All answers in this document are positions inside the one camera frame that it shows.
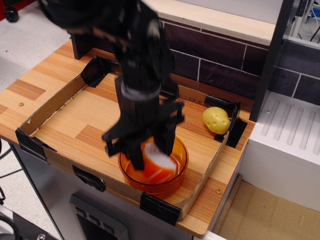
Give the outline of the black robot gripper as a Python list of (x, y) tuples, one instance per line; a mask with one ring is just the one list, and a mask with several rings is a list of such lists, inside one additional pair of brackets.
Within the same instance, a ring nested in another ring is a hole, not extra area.
[(164, 100), (160, 97), (132, 100), (119, 93), (120, 109), (118, 122), (103, 136), (106, 152), (111, 157), (119, 152), (125, 153), (135, 170), (144, 170), (141, 143), (153, 137), (154, 143), (167, 156), (173, 151), (176, 126), (183, 122), (184, 103)]

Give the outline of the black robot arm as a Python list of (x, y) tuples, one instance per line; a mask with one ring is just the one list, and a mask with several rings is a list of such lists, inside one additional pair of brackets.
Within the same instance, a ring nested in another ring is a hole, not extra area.
[(69, 33), (111, 44), (121, 70), (115, 80), (120, 118), (102, 137), (108, 155), (122, 152), (143, 170), (141, 145), (150, 137), (171, 154), (176, 126), (184, 120), (183, 103), (170, 77), (175, 60), (157, 13), (141, 0), (41, 0), (39, 5)]

